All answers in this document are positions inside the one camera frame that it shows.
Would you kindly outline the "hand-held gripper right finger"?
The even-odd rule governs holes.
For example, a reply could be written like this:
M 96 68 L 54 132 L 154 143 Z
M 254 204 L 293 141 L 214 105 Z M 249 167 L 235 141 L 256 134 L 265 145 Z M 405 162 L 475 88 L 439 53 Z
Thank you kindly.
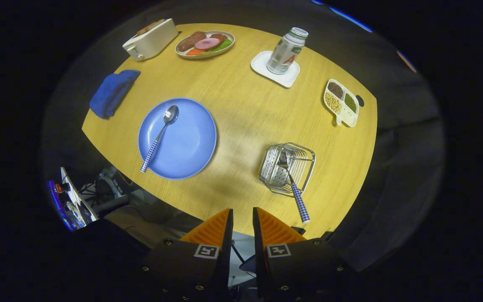
M 253 227 L 259 298 L 344 298 L 345 263 L 324 239 L 306 239 L 262 208 Z

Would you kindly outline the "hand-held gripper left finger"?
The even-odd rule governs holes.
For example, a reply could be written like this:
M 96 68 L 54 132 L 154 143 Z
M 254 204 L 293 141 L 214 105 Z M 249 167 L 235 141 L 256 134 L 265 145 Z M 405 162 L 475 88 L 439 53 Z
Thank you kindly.
M 233 210 L 226 208 L 142 258 L 149 300 L 229 300 Z

